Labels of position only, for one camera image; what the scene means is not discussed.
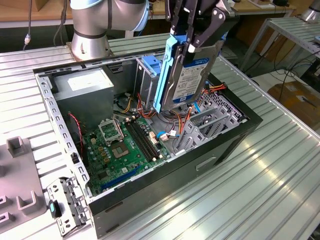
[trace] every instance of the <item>white connector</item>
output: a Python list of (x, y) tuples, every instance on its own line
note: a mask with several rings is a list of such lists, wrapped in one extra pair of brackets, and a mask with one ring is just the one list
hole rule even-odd
[(31, 41), (31, 36), (29, 35), (29, 33), (27, 33), (24, 38), (24, 44), (28, 45), (30, 41)]

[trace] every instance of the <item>blue plastic bracket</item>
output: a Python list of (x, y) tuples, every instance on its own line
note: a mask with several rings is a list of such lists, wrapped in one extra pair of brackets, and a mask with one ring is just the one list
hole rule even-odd
[(161, 72), (161, 61), (155, 56), (143, 56), (142, 62), (155, 75), (159, 76)]
[(161, 98), (165, 89), (169, 68), (172, 67), (175, 59), (173, 49), (175, 49), (176, 44), (183, 44), (186, 42), (186, 38), (187, 35), (173, 36), (170, 34), (170, 37), (166, 40), (161, 73), (153, 102), (153, 107), (158, 113), (160, 113), (161, 110)]

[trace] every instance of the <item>hard drive label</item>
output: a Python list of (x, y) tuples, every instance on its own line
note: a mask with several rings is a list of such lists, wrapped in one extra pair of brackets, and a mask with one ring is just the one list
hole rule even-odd
[(207, 66), (209, 58), (193, 60), (184, 65), (173, 95), (173, 102), (180, 103), (190, 99), (197, 91), (202, 76), (201, 71)]

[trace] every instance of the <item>green circuit board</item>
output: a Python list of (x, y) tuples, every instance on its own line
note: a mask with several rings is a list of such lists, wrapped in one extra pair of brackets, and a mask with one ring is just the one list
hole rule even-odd
[[(136, 123), (140, 127), (152, 131), (145, 119), (139, 118), (136, 120)], [(160, 143), (158, 148), (154, 146), (154, 149), (158, 150), (161, 158), (156, 159), (156, 161), (148, 161), (129, 133), (125, 123), (121, 122), (119, 126), (123, 133), (123, 141), (113, 141), (109, 146), (106, 144), (98, 127), (93, 132), (83, 136), (88, 158), (86, 170), (90, 176), (88, 185), (93, 196), (152, 168), (170, 157), (169, 151)], [(108, 126), (108, 130), (102, 130), (104, 133), (106, 131), (110, 132), (110, 136), (115, 133), (110, 125)]]

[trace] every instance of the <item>blue latch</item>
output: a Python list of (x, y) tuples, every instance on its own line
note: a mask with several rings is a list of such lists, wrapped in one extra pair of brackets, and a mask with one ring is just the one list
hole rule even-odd
[(155, 75), (159, 76), (161, 73), (161, 61), (155, 56), (143, 56), (142, 62)]

